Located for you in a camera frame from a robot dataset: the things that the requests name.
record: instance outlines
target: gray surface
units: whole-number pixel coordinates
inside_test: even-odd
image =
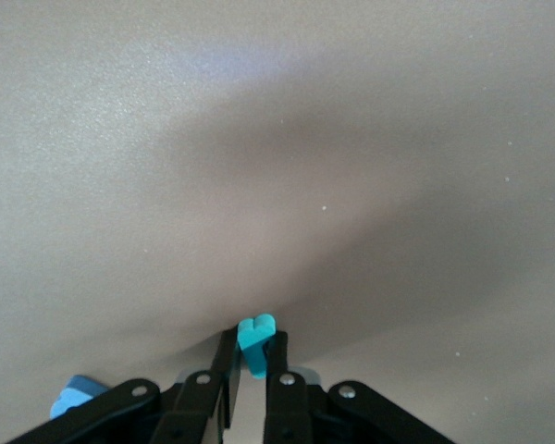
[[[555,2],[177,3],[0,2],[0,441],[270,311],[326,385],[555,443]]]

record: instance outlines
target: silver screw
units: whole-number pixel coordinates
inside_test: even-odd
[[[131,391],[131,396],[141,396],[145,395],[147,392],[148,388],[146,386],[138,386]]]
[[[202,375],[197,376],[197,379],[195,379],[195,382],[197,382],[198,384],[207,384],[211,380],[212,380],[212,378],[209,375],[202,374]]]
[[[351,398],[355,398],[355,390],[350,386],[341,386],[339,387],[339,395],[341,398],[350,400]]]
[[[291,386],[294,382],[296,382],[296,379],[294,378],[294,375],[284,373],[279,377],[279,382],[281,382],[284,386]]]

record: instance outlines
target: blue object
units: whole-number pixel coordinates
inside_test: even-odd
[[[260,314],[239,323],[239,346],[253,377],[267,376],[267,359],[263,346],[276,334],[276,319],[271,314]]]
[[[109,390],[109,387],[96,382],[94,379],[82,375],[73,376],[64,389],[60,392],[59,398],[54,402],[49,414],[50,419],[57,418],[72,407],[78,407],[84,402],[99,396]]]

